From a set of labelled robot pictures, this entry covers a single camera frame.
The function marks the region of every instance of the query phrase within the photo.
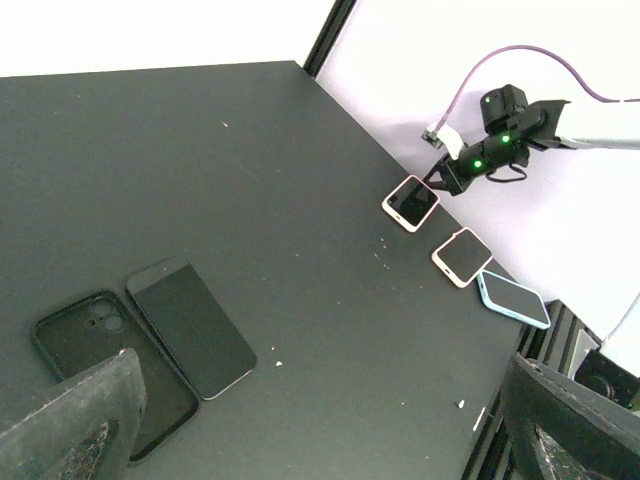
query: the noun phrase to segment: smartphone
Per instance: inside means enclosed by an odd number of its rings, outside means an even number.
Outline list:
[[[455,232],[431,255],[438,268],[459,288],[469,285],[492,258],[489,247],[468,227]]]
[[[126,286],[203,400],[220,395],[256,366],[255,353],[186,260],[165,260],[136,273]]]
[[[415,232],[440,202],[440,197],[415,175],[409,175],[382,202],[382,209],[408,232]]]
[[[478,287],[487,308],[541,330],[551,325],[542,298],[530,288],[487,270],[478,275]]]
[[[94,293],[38,320],[31,337],[60,381],[118,355],[123,348],[135,350],[147,405],[131,462],[151,453],[200,408],[194,390],[115,293]]]

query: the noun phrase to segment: light blue phone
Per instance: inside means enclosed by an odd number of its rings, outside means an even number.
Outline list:
[[[487,270],[478,275],[478,287],[487,308],[541,330],[551,325],[538,292]]]

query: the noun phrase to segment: phone screen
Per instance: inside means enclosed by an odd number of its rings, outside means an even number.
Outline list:
[[[438,252],[438,257],[466,283],[471,281],[491,258],[491,250],[471,230],[464,229]]]
[[[545,325],[549,324],[547,311],[537,293],[487,271],[482,272],[482,280],[486,294],[494,304]]]
[[[409,177],[387,199],[387,204],[414,227],[438,203],[438,196],[416,177]]]
[[[147,322],[200,396],[249,373],[256,356],[189,263],[171,259],[127,281]]]

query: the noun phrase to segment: black table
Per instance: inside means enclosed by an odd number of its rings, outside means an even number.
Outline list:
[[[0,165],[5,405],[54,384],[34,320],[185,256],[258,367],[127,478],[460,477],[520,325],[432,264],[443,209],[382,212],[406,172],[293,62],[2,79]]]

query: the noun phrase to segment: white speck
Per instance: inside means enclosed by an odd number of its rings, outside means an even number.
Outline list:
[[[480,419],[482,418],[482,415],[484,414],[484,411],[486,410],[487,407],[482,407],[482,410],[480,410],[480,415],[478,415],[478,419],[476,420],[476,424],[473,426],[473,431],[475,432],[478,429],[478,425],[480,425]]]

